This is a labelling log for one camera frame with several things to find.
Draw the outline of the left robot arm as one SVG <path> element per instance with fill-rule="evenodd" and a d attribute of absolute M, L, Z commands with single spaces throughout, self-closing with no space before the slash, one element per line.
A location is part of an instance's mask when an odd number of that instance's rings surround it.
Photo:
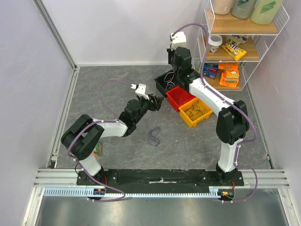
<path fill-rule="evenodd" d="M 103 181 L 103 167 L 93 152 L 101 138 L 127 137 L 136 129 L 137 123 L 148 111 L 159 111 L 164 98 L 149 94 L 147 98 L 137 96 L 128 101 L 124 111 L 116 120 L 96 120 L 87 114 L 81 115 L 61 137 L 68 155 L 75 159 L 93 185 Z"/>

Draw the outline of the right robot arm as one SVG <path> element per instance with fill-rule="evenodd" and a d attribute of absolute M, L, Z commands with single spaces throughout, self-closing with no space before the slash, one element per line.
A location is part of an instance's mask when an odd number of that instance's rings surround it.
<path fill-rule="evenodd" d="M 203 101 L 217 116 L 216 134 L 221 140 L 221 154 L 216 164 L 216 182 L 227 185 L 236 175 L 239 143 L 250 128 L 247 107 L 215 90 L 192 68 L 190 50 L 184 47 L 167 48 L 168 63 L 176 83 Z"/>

